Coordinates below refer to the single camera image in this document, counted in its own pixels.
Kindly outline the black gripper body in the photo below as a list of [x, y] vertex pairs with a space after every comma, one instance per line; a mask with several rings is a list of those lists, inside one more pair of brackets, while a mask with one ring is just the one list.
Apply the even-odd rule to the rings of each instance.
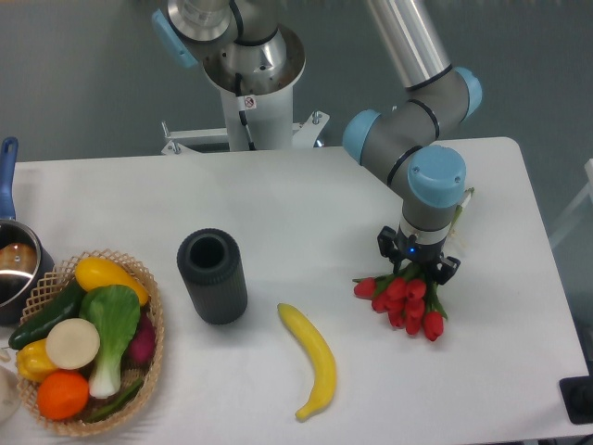
[[445, 242], [446, 239], [443, 238], [434, 244], [421, 244], [414, 235], [405, 236], [401, 230], [398, 230], [395, 238], [395, 250], [393, 251], [393, 273], [400, 271], [404, 260], [422, 266], [437, 265], [441, 261]]

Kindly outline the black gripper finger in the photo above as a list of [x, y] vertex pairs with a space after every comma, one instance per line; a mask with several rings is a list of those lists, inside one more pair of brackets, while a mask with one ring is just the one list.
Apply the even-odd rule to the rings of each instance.
[[393, 274], [398, 273], [401, 267], [401, 252], [397, 246], [397, 231], [384, 226], [377, 236], [377, 244], [381, 256], [393, 265]]
[[441, 255], [436, 261], [429, 264], [428, 274], [434, 283], [442, 286], [456, 274], [460, 265], [459, 259]]

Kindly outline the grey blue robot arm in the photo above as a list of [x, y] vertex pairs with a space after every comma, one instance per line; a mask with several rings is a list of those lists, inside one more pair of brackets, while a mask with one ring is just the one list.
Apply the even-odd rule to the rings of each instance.
[[[377, 237], [381, 255], [395, 267], [415, 263], [441, 285], [460, 265], [443, 246], [464, 193], [466, 165], [438, 139], [476, 111], [482, 87], [469, 70], [452, 66], [422, 2], [366, 7], [409, 97], [385, 114], [360, 112], [342, 145], [402, 199], [398, 227]], [[272, 1], [166, 1], [151, 22], [179, 65], [201, 66], [219, 89], [231, 150], [296, 145], [292, 88], [305, 56]]]

